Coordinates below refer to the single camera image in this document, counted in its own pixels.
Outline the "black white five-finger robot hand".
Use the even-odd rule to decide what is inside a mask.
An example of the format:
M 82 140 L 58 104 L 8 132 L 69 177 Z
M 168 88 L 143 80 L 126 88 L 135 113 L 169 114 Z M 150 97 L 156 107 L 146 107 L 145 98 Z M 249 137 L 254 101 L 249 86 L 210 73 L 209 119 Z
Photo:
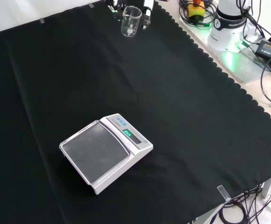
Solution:
M 129 5 L 128 0 L 104 0 L 104 2 L 118 20 L 123 18 L 123 11 Z M 154 0 L 144 0 L 143 3 L 140 4 L 142 16 L 140 18 L 139 26 L 142 29 L 147 29 L 151 23 L 151 14 L 154 3 Z

